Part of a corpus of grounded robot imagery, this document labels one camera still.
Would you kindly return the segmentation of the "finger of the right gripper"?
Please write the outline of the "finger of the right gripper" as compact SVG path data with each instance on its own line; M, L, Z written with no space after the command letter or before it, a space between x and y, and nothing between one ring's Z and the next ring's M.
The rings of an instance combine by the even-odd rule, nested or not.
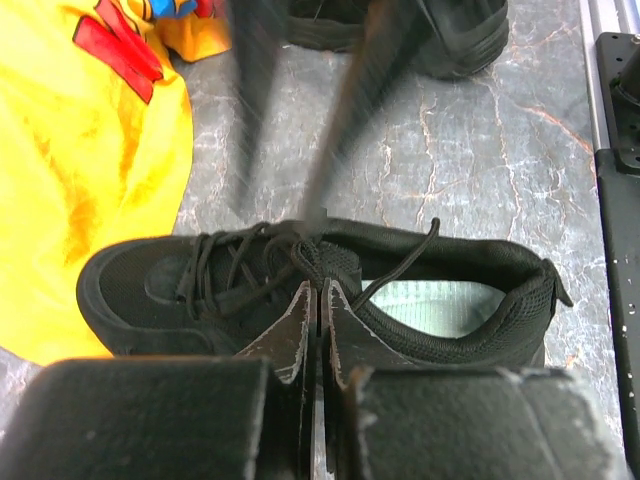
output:
M229 1L228 23L235 62L236 162L233 203L251 194L259 141L273 85L289 3L277 0Z
M321 230L326 216L323 204L333 181L429 34L430 18L423 1L377 1L370 7L364 38L346 71L304 194L301 218L306 235Z

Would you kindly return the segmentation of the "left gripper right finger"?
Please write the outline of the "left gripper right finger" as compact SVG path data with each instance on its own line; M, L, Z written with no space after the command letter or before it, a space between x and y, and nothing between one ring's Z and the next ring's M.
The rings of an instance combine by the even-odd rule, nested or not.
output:
M557 369L422 367L336 281L321 294L326 462L337 479L621 479L588 386Z

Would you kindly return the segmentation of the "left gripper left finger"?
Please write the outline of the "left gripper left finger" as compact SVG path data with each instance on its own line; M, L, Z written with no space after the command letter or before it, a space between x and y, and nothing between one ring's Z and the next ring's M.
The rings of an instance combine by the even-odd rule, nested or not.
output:
M42 370L1 443L5 479L306 479L315 290L232 357L73 359Z

